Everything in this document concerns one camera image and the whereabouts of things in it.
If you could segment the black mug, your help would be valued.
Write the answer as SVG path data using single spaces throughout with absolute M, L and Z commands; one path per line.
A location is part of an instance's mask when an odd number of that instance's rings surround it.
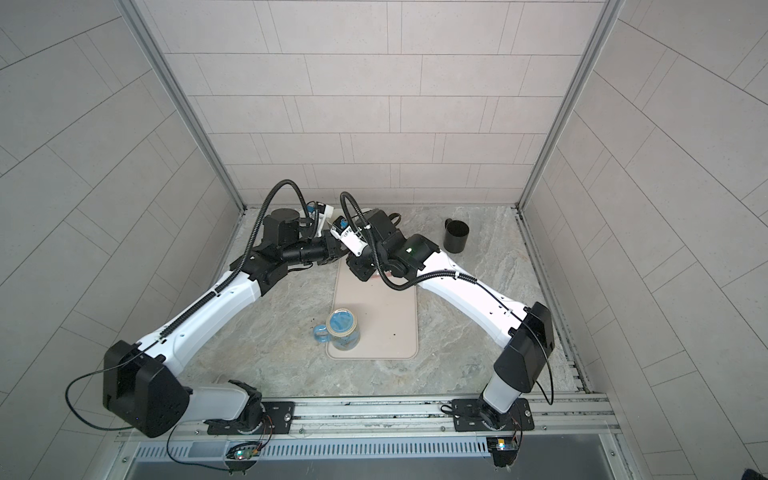
M 444 249 L 452 254 L 463 252 L 470 233 L 469 225 L 461 220 L 446 219 L 444 227 Z

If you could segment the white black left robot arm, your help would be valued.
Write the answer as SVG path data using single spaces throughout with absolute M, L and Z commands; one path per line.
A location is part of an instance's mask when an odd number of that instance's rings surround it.
M 178 376 L 194 355 L 241 310 L 262 298 L 292 266 L 331 263 L 346 255 L 339 237 L 348 222 L 332 209 L 307 218 L 281 208 L 262 220 L 263 237 L 230 264 L 194 304 L 134 344 L 118 341 L 104 356 L 103 406 L 149 438 L 179 423 L 202 421 L 211 434 L 263 428 L 262 395 L 237 380 L 185 386 Z

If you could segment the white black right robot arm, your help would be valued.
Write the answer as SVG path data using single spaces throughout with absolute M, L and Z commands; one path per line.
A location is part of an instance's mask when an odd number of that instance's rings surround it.
M 423 235 L 405 237 L 391 215 L 379 209 L 340 217 L 331 234 L 349 250 L 347 265 L 361 281 L 377 273 L 397 291 L 420 286 L 447 301 L 478 324 L 502 350 L 474 417 L 501 430 L 519 419 L 514 404 L 533 390 L 549 369 L 554 350 L 552 316 L 536 302 L 527 306 L 470 275 L 435 242 Z

